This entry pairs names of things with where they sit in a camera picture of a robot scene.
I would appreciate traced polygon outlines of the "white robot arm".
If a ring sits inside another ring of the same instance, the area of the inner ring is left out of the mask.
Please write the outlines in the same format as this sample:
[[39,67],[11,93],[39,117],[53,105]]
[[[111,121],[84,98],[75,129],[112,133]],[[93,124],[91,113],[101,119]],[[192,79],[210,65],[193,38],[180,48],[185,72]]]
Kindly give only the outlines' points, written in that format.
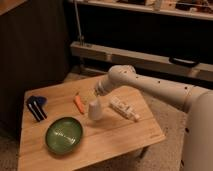
[[97,95],[121,86],[144,91],[188,114],[180,171],[213,171],[213,90],[138,75],[131,65],[112,66],[97,82]]

